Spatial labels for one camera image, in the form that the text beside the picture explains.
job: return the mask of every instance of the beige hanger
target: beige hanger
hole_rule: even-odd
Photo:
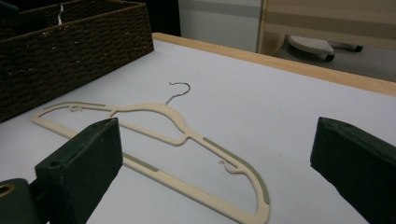
[[[174,97],[179,95],[174,95],[167,101],[170,102]],[[129,106],[110,106],[110,105],[95,105],[95,104],[87,104],[87,103],[64,103],[59,105],[53,105],[45,108],[43,111],[35,114],[32,117],[32,122],[38,124],[44,128],[47,128],[53,132],[56,132],[64,137],[72,138],[77,132],[67,129],[62,125],[56,124],[52,121],[41,118],[41,116],[49,113],[50,111],[57,110],[60,108],[69,108],[71,111],[77,111],[81,109],[92,109],[92,110],[101,110],[108,111],[107,118],[112,118],[118,112],[133,112],[133,111],[151,111],[161,115],[168,117],[172,122],[177,126],[177,128],[183,133],[183,136],[180,139],[173,139],[150,130],[143,129],[141,127],[135,126],[128,122],[124,122],[119,120],[119,124],[121,127],[126,129],[142,133],[154,139],[163,141],[167,144],[173,146],[180,146],[184,144],[187,139],[192,139],[197,142],[201,146],[207,148],[217,156],[221,157],[224,164],[224,168],[227,172],[231,174],[243,174],[247,176],[247,178],[252,183],[257,197],[257,208],[255,214],[251,214],[245,210],[242,210],[230,203],[226,203],[223,200],[216,198],[201,189],[196,188],[188,183],[185,183],[156,167],[153,167],[144,161],[141,161],[131,155],[123,153],[123,164],[131,169],[136,170],[137,172],[146,175],[153,180],[165,185],[166,187],[173,189],[181,194],[188,196],[191,199],[194,199],[196,202],[201,203],[224,216],[239,222],[239,223],[248,223],[248,224],[262,224],[266,223],[269,216],[269,195],[265,184],[260,177],[259,173],[246,161],[240,159],[232,152],[226,150],[223,147],[220,147],[216,143],[210,141],[209,139],[201,136],[194,130],[190,129],[181,115],[173,108],[162,105],[162,104],[139,104],[139,105],[129,105]]]

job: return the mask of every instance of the white table surface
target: white table surface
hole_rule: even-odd
[[[0,180],[35,179],[34,167],[67,139],[30,121],[46,106],[70,101],[104,105],[164,103],[189,127],[253,165],[271,198],[268,223],[366,223],[335,187],[310,167],[319,117],[353,124],[396,146],[396,98],[271,67],[155,41],[155,51],[75,91],[0,123]],[[60,110],[45,118],[76,131],[106,113]],[[179,136],[157,114],[120,119]],[[230,175],[219,158],[189,140],[172,147],[120,128],[123,150],[249,212],[255,193],[243,175]],[[233,223],[126,167],[121,167],[88,223]]]

